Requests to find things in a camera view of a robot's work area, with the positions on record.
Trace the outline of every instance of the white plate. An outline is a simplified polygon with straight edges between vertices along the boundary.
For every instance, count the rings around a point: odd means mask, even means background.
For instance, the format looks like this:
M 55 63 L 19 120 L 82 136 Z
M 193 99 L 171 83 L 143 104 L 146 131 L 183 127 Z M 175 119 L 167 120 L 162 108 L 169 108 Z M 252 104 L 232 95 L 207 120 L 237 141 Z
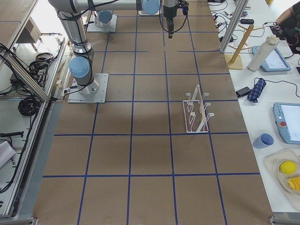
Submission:
M 292 193 L 292 194 L 295 194 L 295 195 L 300 195 L 300 191 L 294 191 L 293 189 L 290 188 L 290 186 L 289 186 L 288 183 L 287 183 L 288 180 L 289 180 L 290 178 L 300 177 L 300 163 L 291 160 L 292 162 L 294 162 L 294 163 L 296 164 L 297 169 L 296 169 L 296 171 L 295 171 L 294 173 L 287 175 L 287 174 L 281 172 L 281 171 L 280 171 L 280 168 L 279 168 L 280 165 L 281 165 L 283 162 L 285 162 L 285 161 L 290 161 L 290 160 L 286 159 L 286 160 L 282 161 L 282 162 L 278 165 L 277 173 L 278 173 L 279 181 L 280 181 L 281 185 L 282 185 L 288 192 L 290 192 L 290 193 Z

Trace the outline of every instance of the bottle cap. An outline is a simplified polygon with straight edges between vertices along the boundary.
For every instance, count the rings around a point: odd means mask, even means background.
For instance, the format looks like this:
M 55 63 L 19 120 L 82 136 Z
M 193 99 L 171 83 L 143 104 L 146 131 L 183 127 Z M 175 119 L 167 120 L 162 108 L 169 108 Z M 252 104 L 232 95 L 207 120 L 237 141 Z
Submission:
M 276 37 L 274 34 L 267 36 L 267 38 L 266 38 L 266 42 L 269 45 L 276 45 L 278 41 L 279 41 L 279 38 Z

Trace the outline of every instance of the blue cup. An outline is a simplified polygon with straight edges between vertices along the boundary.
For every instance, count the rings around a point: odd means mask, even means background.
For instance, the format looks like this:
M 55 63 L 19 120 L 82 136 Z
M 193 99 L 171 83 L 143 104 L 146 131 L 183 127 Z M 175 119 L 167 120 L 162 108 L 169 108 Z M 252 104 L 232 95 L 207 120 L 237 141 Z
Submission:
M 260 135 L 253 143 L 254 147 L 257 149 L 263 149 L 269 147 L 274 143 L 274 139 L 269 134 L 262 134 Z

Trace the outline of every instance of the wooden base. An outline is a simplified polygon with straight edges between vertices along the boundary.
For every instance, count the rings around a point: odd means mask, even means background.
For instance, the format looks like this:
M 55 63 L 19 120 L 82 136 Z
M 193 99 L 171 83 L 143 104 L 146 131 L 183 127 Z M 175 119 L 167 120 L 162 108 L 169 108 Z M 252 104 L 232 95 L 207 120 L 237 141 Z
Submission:
M 225 54 L 225 59 L 227 62 L 227 66 L 229 69 L 238 69 L 238 70 L 242 70 L 243 69 L 243 64 L 242 64 L 242 59 L 241 57 L 238 55 L 238 57 L 236 58 L 234 63 L 231 63 L 230 60 L 233 57 L 233 55 L 228 55 Z

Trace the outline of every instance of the blue joint cap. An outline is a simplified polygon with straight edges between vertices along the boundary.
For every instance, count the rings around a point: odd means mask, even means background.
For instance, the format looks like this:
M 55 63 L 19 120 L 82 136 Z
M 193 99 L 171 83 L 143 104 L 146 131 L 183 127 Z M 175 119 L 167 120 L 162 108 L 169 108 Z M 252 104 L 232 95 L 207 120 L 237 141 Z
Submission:
M 142 9 L 149 15 L 154 15 L 159 11 L 159 0 L 142 0 Z
M 111 11 L 102 10 L 97 14 L 98 20 L 102 23 L 108 23 L 112 20 L 113 14 Z
M 83 56 L 76 56 L 69 63 L 71 74 L 75 78 L 83 78 L 90 71 L 89 61 Z

